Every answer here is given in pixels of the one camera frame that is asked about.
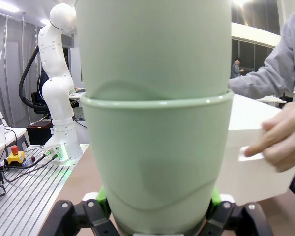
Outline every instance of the bolt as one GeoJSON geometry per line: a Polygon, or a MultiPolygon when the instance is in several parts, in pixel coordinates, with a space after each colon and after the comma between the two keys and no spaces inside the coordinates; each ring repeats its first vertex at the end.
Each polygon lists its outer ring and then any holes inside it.
{"type": "Polygon", "coordinates": [[[223,203],[223,207],[228,209],[231,207],[231,204],[229,202],[225,202],[225,203],[223,203]]]}
{"type": "Polygon", "coordinates": [[[248,208],[251,209],[251,210],[254,210],[254,209],[255,209],[255,205],[254,205],[254,204],[250,204],[250,205],[248,206],[248,208]]]}
{"type": "Polygon", "coordinates": [[[89,206],[89,207],[94,206],[94,202],[88,202],[88,206],[89,206]]]}

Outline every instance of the fluorescent light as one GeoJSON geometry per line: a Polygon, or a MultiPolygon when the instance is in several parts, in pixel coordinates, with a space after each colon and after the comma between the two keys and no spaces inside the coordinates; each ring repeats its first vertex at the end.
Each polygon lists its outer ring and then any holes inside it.
{"type": "Polygon", "coordinates": [[[3,10],[7,10],[10,12],[17,12],[19,9],[11,4],[8,4],[6,2],[0,1],[0,8],[3,10]]]}
{"type": "Polygon", "coordinates": [[[50,20],[42,19],[40,22],[43,23],[44,25],[47,25],[50,23],[50,20]]]}
{"type": "Polygon", "coordinates": [[[232,22],[232,38],[271,48],[275,48],[281,40],[281,36],[277,34],[234,22],[232,22]]]}
{"type": "Polygon", "coordinates": [[[239,6],[243,6],[246,2],[249,2],[249,1],[250,0],[233,0],[233,2],[239,6]]]}

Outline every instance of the red button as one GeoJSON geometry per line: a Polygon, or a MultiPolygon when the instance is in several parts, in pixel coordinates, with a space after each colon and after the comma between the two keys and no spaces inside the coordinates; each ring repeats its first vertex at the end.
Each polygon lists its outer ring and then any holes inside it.
{"type": "Polygon", "coordinates": [[[19,153],[18,146],[13,145],[13,146],[11,147],[11,151],[12,151],[13,154],[18,154],[18,153],[19,153]]]}

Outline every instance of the brown table surface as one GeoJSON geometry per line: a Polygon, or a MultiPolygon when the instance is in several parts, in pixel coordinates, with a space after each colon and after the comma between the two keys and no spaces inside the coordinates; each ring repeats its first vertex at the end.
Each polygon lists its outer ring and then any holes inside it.
{"type": "MultiPolygon", "coordinates": [[[[96,163],[89,146],[80,161],[72,171],[70,177],[59,193],[57,200],[70,200],[73,204],[79,203],[89,192],[98,192],[101,180],[96,163]]],[[[295,236],[295,195],[288,190],[285,194],[259,202],[272,226],[275,236],[295,236]]],[[[79,236],[91,236],[90,229],[81,229],[79,236]]],[[[232,236],[233,233],[223,233],[223,236],[232,236]]]]}

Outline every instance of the green cup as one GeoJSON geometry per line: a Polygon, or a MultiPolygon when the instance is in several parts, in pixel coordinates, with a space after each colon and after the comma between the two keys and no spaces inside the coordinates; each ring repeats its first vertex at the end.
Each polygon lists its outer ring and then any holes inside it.
{"type": "Polygon", "coordinates": [[[181,234],[202,221],[218,178],[233,93],[168,101],[81,98],[116,222],[181,234]]]}
{"type": "Polygon", "coordinates": [[[231,0],[78,0],[89,98],[191,99],[227,92],[231,0]]]}

